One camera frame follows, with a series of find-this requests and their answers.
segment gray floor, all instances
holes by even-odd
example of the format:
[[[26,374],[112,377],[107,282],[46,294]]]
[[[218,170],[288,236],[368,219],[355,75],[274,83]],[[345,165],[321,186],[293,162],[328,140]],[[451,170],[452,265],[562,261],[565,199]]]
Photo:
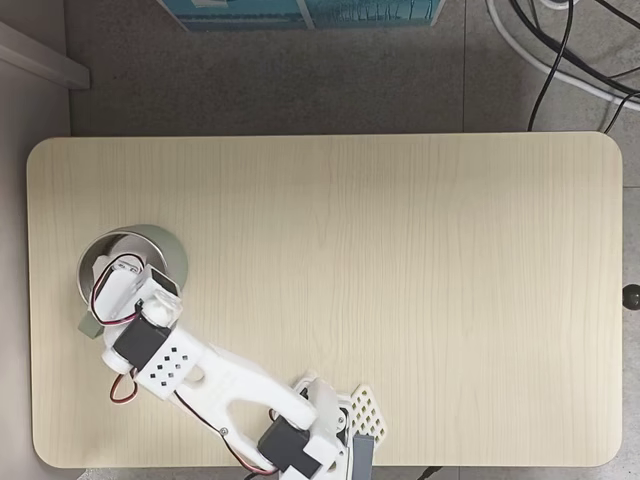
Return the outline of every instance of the gray floor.
[[[610,0],[640,19],[637,0]],[[507,27],[549,61],[497,0]],[[564,14],[540,7],[559,35]],[[66,0],[71,58],[93,88],[71,96],[74,135],[261,135],[520,131],[544,76],[495,32],[483,0],[447,0],[434,28],[189,35],[154,0]],[[640,32],[592,0],[576,7],[569,42],[607,73],[640,65]],[[640,75],[627,83],[640,85]],[[610,106],[554,82],[539,130],[595,130]],[[625,172],[625,283],[640,283],[640,115],[612,136]],[[624,442],[592,469],[446,468],[435,480],[640,477],[640,314],[625,313]],[[376,480],[414,480],[421,468],[379,468]],[[92,480],[241,480],[239,469],[91,470]]]

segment blue box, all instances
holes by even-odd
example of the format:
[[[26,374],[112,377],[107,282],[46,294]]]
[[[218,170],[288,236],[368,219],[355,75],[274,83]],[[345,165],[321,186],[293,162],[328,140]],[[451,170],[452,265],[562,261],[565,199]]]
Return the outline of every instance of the blue box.
[[[435,24],[445,0],[158,0],[190,32]]]

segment red wire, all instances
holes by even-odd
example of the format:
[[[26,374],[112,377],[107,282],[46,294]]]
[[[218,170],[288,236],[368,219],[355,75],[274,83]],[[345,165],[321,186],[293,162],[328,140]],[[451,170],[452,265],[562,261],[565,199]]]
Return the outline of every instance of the red wire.
[[[224,438],[224,435],[222,435],[220,433],[220,430],[218,430],[216,427],[214,427],[209,422],[207,422],[204,418],[202,418],[202,416],[198,412],[196,412],[193,409],[193,407],[191,407],[191,405],[189,405],[187,402],[184,401],[184,399],[180,396],[180,394],[178,392],[173,392],[173,393],[175,394],[176,398],[180,401],[180,403],[184,406],[184,408],[189,410],[193,414],[193,416],[195,416],[198,420],[200,420],[202,423],[204,423],[207,427],[209,427],[211,430],[213,430],[218,435],[220,435],[220,438],[222,438],[222,441],[224,442],[225,446],[227,447],[227,450],[229,450],[231,455],[233,455],[233,457],[238,461],[238,463],[240,463],[240,465],[242,465],[245,469],[249,470],[251,473],[255,473],[257,475],[263,475],[265,477],[268,477],[269,475],[273,475],[274,473],[276,473],[278,471],[277,468],[274,468],[273,470],[269,471],[269,470],[262,470],[262,469],[260,469],[258,467],[254,467],[252,465],[249,465],[244,458],[242,458],[240,455],[238,455],[236,453],[236,451],[233,448],[231,448],[231,445],[229,445],[229,442],[227,442],[227,440]]]
[[[101,320],[100,317],[98,316],[98,313],[96,312],[96,296],[97,296],[97,292],[98,292],[98,288],[102,285],[102,282],[104,280],[104,277],[106,276],[107,272],[109,271],[109,269],[118,261],[120,260],[122,257],[135,257],[136,260],[138,260],[138,262],[140,262],[140,266],[144,268],[144,262],[142,261],[142,258],[140,258],[139,255],[136,255],[135,253],[123,253],[122,255],[118,255],[116,258],[114,258],[109,265],[107,265],[105,267],[105,269],[102,271],[102,273],[100,274],[100,276],[98,277],[98,280],[96,281],[95,285],[93,286],[93,288],[91,289],[91,299],[90,299],[90,308],[91,308],[91,313],[93,314],[93,316],[96,318],[96,320],[98,321],[98,323],[100,325],[104,325],[104,326],[109,326],[109,325],[122,325],[123,323],[127,323],[130,322],[131,320],[133,320],[134,318],[136,318],[137,313],[134,312],[131,315],[128,315],[124,318],[119,318],[118,320]]]
[[[133,380],[134,371],[131,370],[129,372],[129,375],[131,375],[131,380]],[[116,390],[118,389],[118,385],[120,385],[120,381],[122,380],[123,377],[124,375],[118,375],[116,377],[116,379],[113,381],[113,385],[111,385],[111,391],[109,392],[109,399],[116,405],[123,405],[125,403],[129,403],[131,400],[136,398],[136,395],[138,395],[138,384],[136,382],[133,382],[133,392],[131,392],[129,395],[127,395],[124,398],[116,398]]]

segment perforated bracket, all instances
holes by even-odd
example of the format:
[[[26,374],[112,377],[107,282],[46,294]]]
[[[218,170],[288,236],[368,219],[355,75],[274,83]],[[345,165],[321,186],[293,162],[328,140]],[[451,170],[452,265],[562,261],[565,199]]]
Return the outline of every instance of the perforated bracket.
[[[377,450],[389,431],[369,385],[360,385],[351,395],[351,429],[354,435],[370,435]]]
[[[145,367],[136,383],[166,400],[197,365],[205,347],[192,335],[176,327]]]

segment black knob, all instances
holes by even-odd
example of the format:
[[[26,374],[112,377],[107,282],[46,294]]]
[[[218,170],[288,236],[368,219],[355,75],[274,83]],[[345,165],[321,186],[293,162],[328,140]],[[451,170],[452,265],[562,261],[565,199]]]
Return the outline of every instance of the black knob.
[[[622,289],[622,305],[629,310],[640,310],[640,285],[630,283]]]

